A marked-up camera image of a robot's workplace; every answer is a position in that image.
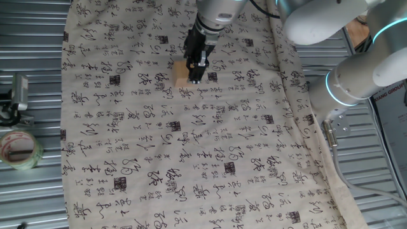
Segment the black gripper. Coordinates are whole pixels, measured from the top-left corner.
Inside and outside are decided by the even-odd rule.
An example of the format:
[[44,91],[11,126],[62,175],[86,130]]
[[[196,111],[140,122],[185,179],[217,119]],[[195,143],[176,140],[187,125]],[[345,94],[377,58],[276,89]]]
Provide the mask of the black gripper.
[[200,30],[195,25],[188,31],[184,42],[183,58],[187,59],[189,70],[188,81],[199,84],[205,70],[209,66],[207,57],[217,44],[220,32],[223,30]]

